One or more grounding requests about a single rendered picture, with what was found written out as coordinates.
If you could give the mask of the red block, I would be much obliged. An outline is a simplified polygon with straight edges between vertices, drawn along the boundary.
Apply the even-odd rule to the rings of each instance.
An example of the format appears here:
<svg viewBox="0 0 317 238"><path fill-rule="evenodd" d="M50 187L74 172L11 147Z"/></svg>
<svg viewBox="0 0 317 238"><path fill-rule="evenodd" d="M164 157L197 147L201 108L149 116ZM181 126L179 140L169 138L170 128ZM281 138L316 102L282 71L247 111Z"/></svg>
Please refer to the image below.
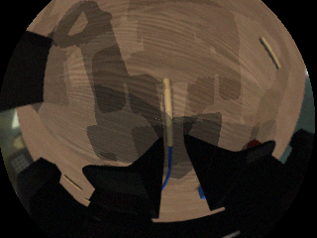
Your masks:
<svg viewBox="0 0 317 238"><path fill-rule="evenodd" d="M247 148L252 147L252 146L258 146L261 142L258 142L257 139L254 139Z"/></svg>

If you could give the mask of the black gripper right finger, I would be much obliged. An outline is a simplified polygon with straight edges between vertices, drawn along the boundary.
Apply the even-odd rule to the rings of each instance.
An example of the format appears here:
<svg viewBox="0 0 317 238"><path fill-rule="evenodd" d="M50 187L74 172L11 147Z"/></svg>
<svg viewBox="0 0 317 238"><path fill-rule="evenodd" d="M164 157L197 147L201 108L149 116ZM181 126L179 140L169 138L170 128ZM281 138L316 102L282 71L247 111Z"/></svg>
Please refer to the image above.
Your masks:
<svg viewBox="0 0 317 238"><path fill-rule="evenodd" d="M272 155L276 140L269 140L237 152L222 150L215 144L213 146L187 134L183 144L195 174L198 175L209 210L213 211L223 207L222 201L225 201L234 185L237 185L246 167L260 162L266 155Z"/></svg>

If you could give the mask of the blue string with wooden stick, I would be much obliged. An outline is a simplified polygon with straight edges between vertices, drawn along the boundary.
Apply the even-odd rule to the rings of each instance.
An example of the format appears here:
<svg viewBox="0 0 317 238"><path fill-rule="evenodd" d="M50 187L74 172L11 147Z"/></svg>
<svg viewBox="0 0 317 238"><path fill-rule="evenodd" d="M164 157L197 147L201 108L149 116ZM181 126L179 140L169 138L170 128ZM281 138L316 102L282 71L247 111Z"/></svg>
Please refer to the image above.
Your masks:
<svg viewBox="0 0 317 238"><path fill-rule="evenodd" d="M171 146L173 146L173 124L171 124L171 95L170 95L170 79L164 78L162 80L162 94L163 94L163 112L165 112L165 131L166 131L166 143L169 147L169 171L167 171L165 182L163 186L166 186L167 180L170 175L171 166Z"/></svg>

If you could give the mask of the blue block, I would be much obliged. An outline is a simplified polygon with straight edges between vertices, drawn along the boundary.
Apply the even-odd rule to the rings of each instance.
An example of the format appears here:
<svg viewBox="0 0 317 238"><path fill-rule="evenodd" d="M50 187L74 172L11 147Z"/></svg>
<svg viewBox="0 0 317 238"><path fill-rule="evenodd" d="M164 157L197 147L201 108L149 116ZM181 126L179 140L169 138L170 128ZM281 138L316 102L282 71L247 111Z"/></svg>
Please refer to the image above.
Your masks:
<svg viewBox="0 0 317 238"><path fill-rule="evenodd" d="M203 194L203 191L202 191L202 187L199 187L199 189L197 189L199 191L199 197L203 198L203 199L206 199L205 197L205 194Z"/></svg>

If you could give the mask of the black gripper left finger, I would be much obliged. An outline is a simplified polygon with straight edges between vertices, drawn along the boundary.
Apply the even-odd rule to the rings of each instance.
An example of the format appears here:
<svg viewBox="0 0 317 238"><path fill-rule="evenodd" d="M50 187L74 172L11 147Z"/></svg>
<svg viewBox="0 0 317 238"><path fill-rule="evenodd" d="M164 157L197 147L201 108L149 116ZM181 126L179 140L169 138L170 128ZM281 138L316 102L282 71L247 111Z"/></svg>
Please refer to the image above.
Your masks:
<svg viewBox="0 0 317 238"><path fill-rule="evenodd" d="M152 218L159 218L163 178L163 142L158 138L149 150L126 167L86 166L84 177L96 189L139 195Z"/></svg>

